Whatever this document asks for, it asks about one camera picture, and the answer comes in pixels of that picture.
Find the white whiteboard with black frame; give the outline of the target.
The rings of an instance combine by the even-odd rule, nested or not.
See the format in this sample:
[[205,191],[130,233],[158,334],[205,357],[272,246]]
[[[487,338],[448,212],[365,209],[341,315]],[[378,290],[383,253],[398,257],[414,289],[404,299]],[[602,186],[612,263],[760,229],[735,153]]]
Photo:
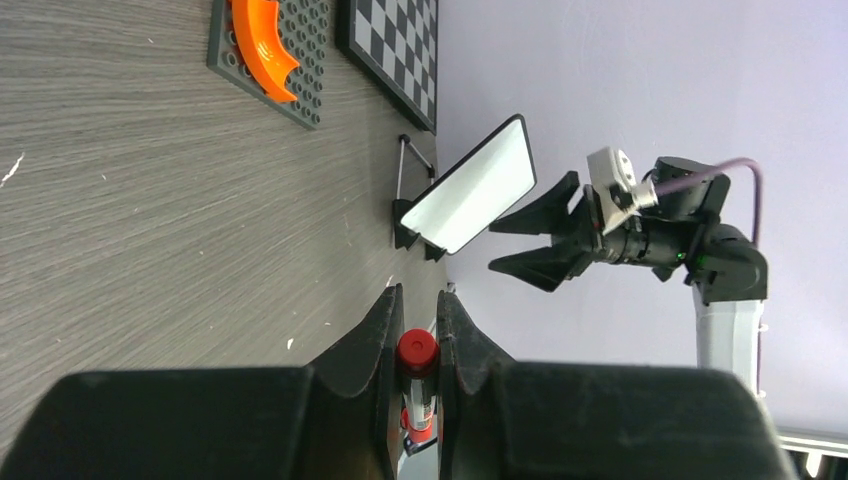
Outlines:
[[405,154],[417,159],[430,185],[412,200],[396,190],[391,217],[394,247],[425,244],[425,258],[438,262],[455,255],[499,219],[537,184],[524,116],[508,117],[443,174],[403,134],[398,173]]

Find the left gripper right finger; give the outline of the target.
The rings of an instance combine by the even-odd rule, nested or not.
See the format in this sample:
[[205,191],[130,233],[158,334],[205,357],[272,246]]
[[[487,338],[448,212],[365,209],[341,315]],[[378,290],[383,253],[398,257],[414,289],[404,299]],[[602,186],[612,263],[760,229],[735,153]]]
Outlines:
[[441,292],[443,479],[793,479],[753,394],[732,374],[517,361]]

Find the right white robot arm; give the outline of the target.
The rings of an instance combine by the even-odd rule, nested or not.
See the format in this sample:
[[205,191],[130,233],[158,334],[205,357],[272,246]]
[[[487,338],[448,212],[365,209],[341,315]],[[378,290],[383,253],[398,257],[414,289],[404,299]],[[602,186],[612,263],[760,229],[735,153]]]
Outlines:
[[550,245],[489,267],[552,292],[592,264],[646,267],[661,281],[684,269],[696,311],[697,364],[760,389],[768,263],[757,233],[721,219],[731,161],[707,165],[660,157],[644,176],[618,149],[587,159],[590,181],[569,172],[551,190],[490,225],[497,233],[546,235]]

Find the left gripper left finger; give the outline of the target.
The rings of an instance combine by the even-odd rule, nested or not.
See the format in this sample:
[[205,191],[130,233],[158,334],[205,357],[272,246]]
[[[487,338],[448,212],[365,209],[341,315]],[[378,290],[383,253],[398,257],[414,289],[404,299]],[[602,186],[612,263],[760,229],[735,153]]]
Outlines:
[[89,371],[58,380],[5,479],[393,479],[403,288],[300,367]]

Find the red whiteboard marker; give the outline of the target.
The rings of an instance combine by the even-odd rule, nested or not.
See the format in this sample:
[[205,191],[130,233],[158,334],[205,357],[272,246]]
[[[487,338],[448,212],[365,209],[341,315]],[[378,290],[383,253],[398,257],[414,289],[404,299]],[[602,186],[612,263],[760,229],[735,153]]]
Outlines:
[[440,347],[425,329],[403,333],[396,349],[396,365],[403,396],[401,427],[406,432],[404,450],[408,457],[437,442],[433,434]]

